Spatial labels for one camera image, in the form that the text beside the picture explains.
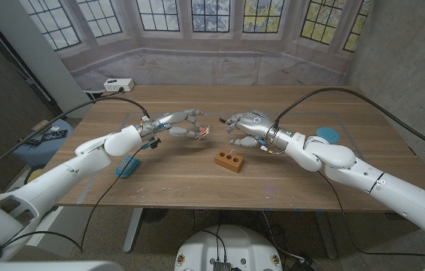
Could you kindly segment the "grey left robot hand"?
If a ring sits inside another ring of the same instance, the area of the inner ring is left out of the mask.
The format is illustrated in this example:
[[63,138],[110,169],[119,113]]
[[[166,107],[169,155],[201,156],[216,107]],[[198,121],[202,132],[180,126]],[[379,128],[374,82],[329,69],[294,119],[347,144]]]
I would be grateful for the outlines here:
[[[138,127],[138,131],[143,142],[154,138],[157,133],[165,130],[170,136],[190,137],[195,140],[200,140],[209,134],[210,131],[210,126],[202,126],[197,119],[195,119],[195,116],[203,114],[204,113],[198,109],[187,109],[185,111],[167,113],[155,120],[143,120]],[[194,132],[183,127],[175,126],[176,123],[182,123],[184,121],[193,124],[197,130]]]

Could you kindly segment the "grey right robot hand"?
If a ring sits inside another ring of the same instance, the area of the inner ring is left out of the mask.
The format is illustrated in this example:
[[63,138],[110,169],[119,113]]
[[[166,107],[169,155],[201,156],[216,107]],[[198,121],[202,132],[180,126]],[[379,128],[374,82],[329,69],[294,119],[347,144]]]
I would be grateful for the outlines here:
[[234,145],[252,148],[269,141],[275,148],[285,149],[293,138],[291,131],[275,128],[275,123],[260,111],[234,114],[224,123],[228,126],[228,133],[237,129],[246,134],[242,139],[232,140]]

